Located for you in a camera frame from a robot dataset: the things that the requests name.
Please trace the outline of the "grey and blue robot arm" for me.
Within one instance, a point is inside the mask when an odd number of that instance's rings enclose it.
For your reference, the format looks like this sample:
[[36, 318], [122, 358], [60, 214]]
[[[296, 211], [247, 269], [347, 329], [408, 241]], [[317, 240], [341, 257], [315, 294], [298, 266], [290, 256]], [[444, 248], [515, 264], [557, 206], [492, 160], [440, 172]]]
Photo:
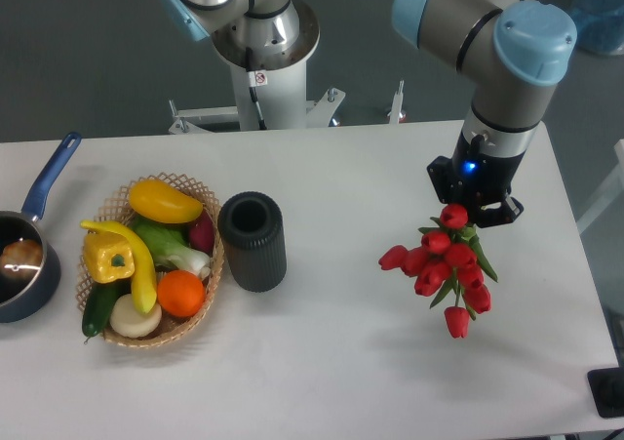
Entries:
[[[320, 30], [300, 0], [161, 0], [196, 41], [210, 39], [229, 65], [244, 131], [325, 126], [330, 116], [306, 97], [306, 64]], [[541, 0], [394, 0], [391, 22], [476, 86], [451, 157], [428, 174], [439, 200], [467, 209], [486, 228], [523, 210], [511, 182], [557, 85], [576, 27]]]

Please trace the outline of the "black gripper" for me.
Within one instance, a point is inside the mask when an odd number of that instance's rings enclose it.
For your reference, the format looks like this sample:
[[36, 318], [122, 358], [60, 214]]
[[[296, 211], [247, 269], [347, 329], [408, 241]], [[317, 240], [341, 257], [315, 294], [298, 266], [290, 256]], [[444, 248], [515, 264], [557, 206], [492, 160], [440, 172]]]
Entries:
[[511, 196], [511, 182], [522, 159], [486, 154], [482, 135], [471, 141], [459, 137], [453, 155], [434, 159], [427, 173], [441, 203], [463, 206], [478, 227], [494, 227], [514, 222], [524, 211]]

